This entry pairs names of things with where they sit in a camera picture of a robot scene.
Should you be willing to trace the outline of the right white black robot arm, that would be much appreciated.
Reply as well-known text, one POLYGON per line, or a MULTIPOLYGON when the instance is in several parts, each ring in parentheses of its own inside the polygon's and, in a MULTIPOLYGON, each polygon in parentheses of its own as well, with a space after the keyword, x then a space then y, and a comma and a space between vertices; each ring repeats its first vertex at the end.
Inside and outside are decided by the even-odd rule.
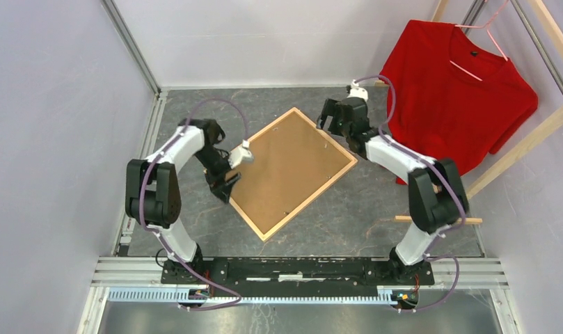
POLYGON ((425 261, 435 238, 457 222, 465 223, 468 199, 457 165, 451 159, 424 156, 370 126, 367 102, 360 97, 327 99, 317 128, 345 138, 349 149, 403 180, 408 187, 412 223, 391 250, 388 275, 405 284, 425 261))

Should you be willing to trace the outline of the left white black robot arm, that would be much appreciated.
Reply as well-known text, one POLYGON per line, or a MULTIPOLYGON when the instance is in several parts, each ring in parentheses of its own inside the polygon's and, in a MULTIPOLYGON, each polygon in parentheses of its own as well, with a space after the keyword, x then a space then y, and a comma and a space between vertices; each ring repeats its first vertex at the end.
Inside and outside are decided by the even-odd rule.
POLYGON ((126 168, 126 215, 158 239, 173 266, 179 266, 180 277, 191 284, 203 278, 205 265, 200 246, 180 219, 178 173, 190 159, 197 159, 212 195, 229 203, 241 179, 235 169, 252 162, 254 156, 248 140, 228 152, 217 147, 223 139, 225 132, 214 119, 185 118, 156 152, 130 160, 126 168))

